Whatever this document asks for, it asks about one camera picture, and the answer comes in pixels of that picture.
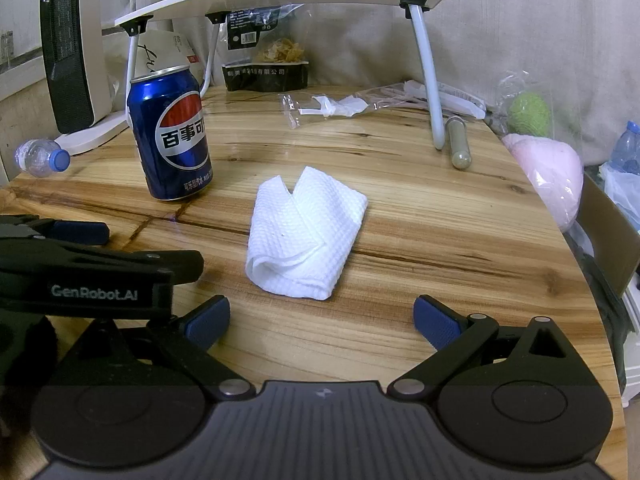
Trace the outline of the green yarn ball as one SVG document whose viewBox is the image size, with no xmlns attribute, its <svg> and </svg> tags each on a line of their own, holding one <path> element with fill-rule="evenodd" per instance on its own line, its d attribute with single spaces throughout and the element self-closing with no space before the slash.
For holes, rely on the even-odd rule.
<svg viewBox="0 0 640 480">
<path fill-rule="evenodd" d="M 508 109 L 508 126 L 514 133 L 548 136 L 551 128 L 551 110 L 536 92 L 521 92 Z"/>
</svg>

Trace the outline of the cardboard box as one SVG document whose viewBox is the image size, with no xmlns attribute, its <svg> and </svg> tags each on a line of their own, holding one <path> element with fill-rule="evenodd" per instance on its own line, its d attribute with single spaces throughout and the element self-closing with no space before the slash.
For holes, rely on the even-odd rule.
<svg viewBox="0 0 640 480">
<path fill-rule="evenodd" d="M 622 296 L 639 265 L 639 234 L 586 172 L 577 221 L 608 284 Z"/>
</svg>

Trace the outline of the water bottle at right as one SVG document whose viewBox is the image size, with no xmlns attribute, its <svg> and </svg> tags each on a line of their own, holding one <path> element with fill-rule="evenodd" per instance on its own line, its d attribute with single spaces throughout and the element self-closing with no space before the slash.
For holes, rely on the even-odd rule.
<svg viewBox="0 0 640 480">
<path fill-rule="evenodd" d="M 635 122 L 627 122 L 608 162 L 618 171 L 640 174 L 640 127 Z"/>
</svg>

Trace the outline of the white paper towel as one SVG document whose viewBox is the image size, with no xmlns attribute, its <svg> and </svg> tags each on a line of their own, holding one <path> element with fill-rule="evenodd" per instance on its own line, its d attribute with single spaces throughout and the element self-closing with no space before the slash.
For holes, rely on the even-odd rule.
<svg viewBox="0 0 640 480">
<path fill-rule="evenodd" d="M 281 177 L 258 186 L 245 273 L 272 294 L 327 300 L 367 210 L 367 196 L 307 166 L 295 188 Z"/>
</svg>

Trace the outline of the pink plush item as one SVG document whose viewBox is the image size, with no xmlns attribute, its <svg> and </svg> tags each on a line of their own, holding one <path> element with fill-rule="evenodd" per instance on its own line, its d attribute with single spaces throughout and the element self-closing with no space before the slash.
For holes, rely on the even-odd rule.
<svg viewBox="0 0 640 480">
<path fill-rule="evenodd" d="M 570 145 L 546 138 L 510 133 L 502 143 L 518 162 L 561 232 L 575 222 L 582 198 L 582 161 Z"/>
</svg>

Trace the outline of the olive cylindrical tube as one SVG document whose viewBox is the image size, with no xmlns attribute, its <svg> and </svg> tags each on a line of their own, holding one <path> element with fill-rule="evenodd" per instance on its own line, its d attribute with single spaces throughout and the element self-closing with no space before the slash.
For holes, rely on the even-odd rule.
<svg viewBox="0 0 640 480">
<path fill-rule="evenodd" d="M 461 117 L 451 116 L 447 119 L 445 127 L 452 166 L 457 170 L 467 170 L 472 164 L 472 156 L 465 121 Z"/>
</svg>

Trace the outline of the white drawer cabinet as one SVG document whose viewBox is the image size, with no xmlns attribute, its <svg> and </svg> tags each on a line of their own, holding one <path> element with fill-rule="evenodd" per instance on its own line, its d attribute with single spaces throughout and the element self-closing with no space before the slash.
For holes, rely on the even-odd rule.
<svg viewBox="0 0 640 480">
<path fill-rule="evenodd" d="M 639 273 L 636 272 L 623 293 L 623 303 L 631 320 L 632 329 L 624 343 L 626 386 L 622 392 L 623 407 L 638 396 L 640 390 L 640 339 L 639 339 Z"/>
</svg>

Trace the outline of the blue Pepsi can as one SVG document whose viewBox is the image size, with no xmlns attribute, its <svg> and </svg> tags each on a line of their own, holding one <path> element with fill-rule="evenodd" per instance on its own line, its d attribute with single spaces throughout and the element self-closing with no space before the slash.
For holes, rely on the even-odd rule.
<svg viewBox="0 0 640 480">
<path fill-rule="evenodd" d="M 181 200 L 213 179 L 200 85 L 186 65 L 134 78 L 127 98 L 151 195 Z"/>
</svg>

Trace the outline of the black white tower heater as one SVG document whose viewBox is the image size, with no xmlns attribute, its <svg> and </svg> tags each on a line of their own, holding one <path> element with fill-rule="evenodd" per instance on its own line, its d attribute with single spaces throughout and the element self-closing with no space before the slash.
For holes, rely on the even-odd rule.
<svg viewBox="0 0 640 480">
<path fill-rule="evenodd" d="M 40 0 L 39 15 L 58 144 L 79 155 L 127 128 L 126 114 L 112 110 L 100 0 Z"/>
</svg>

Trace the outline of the clear bottle blue cap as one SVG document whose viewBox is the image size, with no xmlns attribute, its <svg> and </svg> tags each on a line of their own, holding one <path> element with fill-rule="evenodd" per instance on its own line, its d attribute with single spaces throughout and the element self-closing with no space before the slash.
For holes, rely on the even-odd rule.
<svg viewBox="0 0 640 480">
<path fill-rule="evenodd" d="M 16 149 L 14 159 L 18 168 L 37 178 L 63 172 L 70 166 L 70 153 L 49 139 L 24 142 Z"/>
</svg>

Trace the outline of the clear plastic wrapper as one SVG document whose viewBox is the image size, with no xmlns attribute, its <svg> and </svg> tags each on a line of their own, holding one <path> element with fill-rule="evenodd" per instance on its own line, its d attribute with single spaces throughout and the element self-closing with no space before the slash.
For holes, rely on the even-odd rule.
<svg viewBox="0 0 640 480">
<path fill-rule="evenodd" d="M 480 120 L 486 117 L 486 104 L 477 96 L 448 84 L 438 85 L 438 95 L 442 114 L 446 117 L 458 115 Z M 386 108 L 430 109 L 424 84 L 415 80 L 361 90 L 339 99 L 308 92 L 280 94 L 279 98 L 291 128 L 331 117 L 352 118 Z"/>
</svg>

